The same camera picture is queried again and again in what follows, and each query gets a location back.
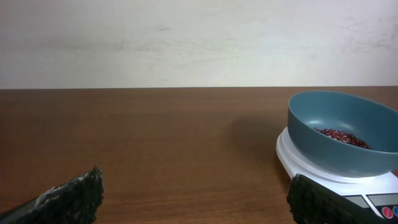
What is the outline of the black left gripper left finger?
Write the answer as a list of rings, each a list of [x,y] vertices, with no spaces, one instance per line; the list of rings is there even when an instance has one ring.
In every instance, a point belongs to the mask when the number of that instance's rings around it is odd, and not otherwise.
[[[103,198],[103,171],[94,167],[3,212],[1,224],[91,224]]]

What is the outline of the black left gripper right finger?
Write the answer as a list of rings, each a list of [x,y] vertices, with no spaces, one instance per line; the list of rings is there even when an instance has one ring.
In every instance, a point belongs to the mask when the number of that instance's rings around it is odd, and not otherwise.
[[[293,177],[287,203],[297,224],[389,223],[302,174]]]

